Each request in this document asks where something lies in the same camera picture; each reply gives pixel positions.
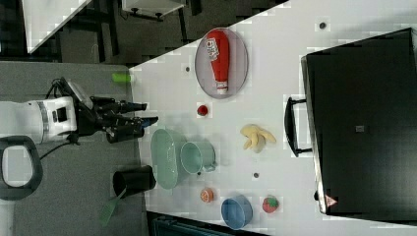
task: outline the red bottle cap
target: red bottle cap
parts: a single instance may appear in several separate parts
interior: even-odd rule
[[[201,116],[206,116],[209,113],[209,109],[205,105],[201,105],[199,109],[197,109],[197,113]]]

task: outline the red warning label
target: red warning label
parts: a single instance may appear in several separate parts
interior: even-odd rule
[[[331,206],[337,204],[337,201],[332,199],[331,197],[329,197],[327,195],[325,195],[325,197],[326,197],[326,203],[327,203],[328,207],[331,207]]]

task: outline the ketchup bottle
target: ketchup bottle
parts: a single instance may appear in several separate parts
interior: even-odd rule
[[[214,72],[215,84],[218,94],[226,94],[229,76],[229,40],[226,33],[214,29],[206,36],[206,47]]]

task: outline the orange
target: orange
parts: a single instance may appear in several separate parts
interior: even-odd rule
[[[204,203],[210,203],[213,199],[213,193],[210,188],[205,188],[200,193],[200,198]]]

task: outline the suitcase handle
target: suitcase handle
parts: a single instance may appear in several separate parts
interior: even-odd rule
[[[297,157],[298,157],[298,154],[300,153],[313,151],[311,148],[299,149],[298,143],[297,143],[297,128],[295,127],[295,117],[294,117],[293,106],[295,104],[304,103],[306,101],[307,101],[306,99],[294,100],[292,99],[292,97],[289,97],[286,107],[285,107],[285,115],[284,115],[285,135],[287,137],[289,146],[291,147],[292,151]]]

